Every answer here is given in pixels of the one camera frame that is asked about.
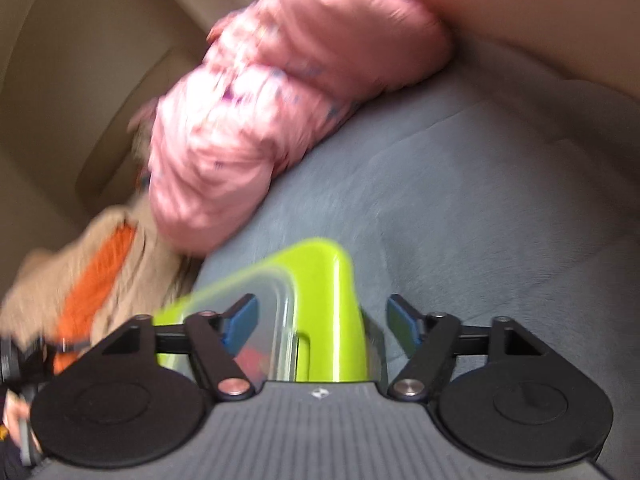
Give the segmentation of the beige orange jacket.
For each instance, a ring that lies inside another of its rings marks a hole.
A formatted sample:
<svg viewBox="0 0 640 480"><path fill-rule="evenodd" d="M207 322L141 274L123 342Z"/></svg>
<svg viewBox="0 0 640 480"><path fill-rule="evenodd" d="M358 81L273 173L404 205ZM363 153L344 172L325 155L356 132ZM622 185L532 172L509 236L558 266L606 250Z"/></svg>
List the beige orange jacket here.
<svg viewBox="0 0 640 480"><path fill-rule="evenodd" d="M1 335L24 350L38 338L62 351L58 374L135 315L191 291L202 262L157 231L149 205L111 206L58 252L33 250L1 303Z"/></svg>

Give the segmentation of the clear plastic container lid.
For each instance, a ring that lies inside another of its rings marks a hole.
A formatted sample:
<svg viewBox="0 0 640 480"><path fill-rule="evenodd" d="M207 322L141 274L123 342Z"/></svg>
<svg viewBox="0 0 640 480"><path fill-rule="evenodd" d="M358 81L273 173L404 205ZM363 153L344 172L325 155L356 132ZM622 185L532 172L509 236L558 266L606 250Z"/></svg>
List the clear plastic container lid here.
<svg viewBox="0 0 640 480"><path fill-rule="evenodd" d="M240 316L244 342L232 340L226 347L255 388L267 380L292 382L297 361L296 290L293 275L282 266L256 266L203 286L161 310L154 323L180 324L201 311L221 313L247 294L256 298L257 312Z"/></svg>

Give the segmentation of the pink floral cloth bundle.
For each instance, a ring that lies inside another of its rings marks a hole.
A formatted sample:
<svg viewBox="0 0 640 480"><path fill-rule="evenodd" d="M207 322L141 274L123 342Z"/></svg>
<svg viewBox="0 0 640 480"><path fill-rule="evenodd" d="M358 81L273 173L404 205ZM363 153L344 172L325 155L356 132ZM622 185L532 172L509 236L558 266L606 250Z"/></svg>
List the pink floral cloth bundle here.
<svg viewBox="0 0 640 480"><path fill-rule="evenodd" d="M210 30L201 64L129 128L160 235L204 255L250 220L274 178L356 107L434 75L452 38L418 0L255 0Z"/></svg>

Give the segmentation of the lime green plastic container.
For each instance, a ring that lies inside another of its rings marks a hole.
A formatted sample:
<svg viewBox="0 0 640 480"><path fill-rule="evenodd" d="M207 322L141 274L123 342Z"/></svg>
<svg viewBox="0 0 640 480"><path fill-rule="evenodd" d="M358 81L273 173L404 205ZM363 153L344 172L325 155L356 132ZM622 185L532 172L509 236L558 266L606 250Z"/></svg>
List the lime green plastic container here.
<svg viewBox="0 0 640 480"><path fill-rule="evenodd" d="M326 238L308 238L238 272L256 266L282 266L295 281L297 361L292 382L374 378L352 259L342 246ZM216 282L199 278L194 292Z"/></svg>

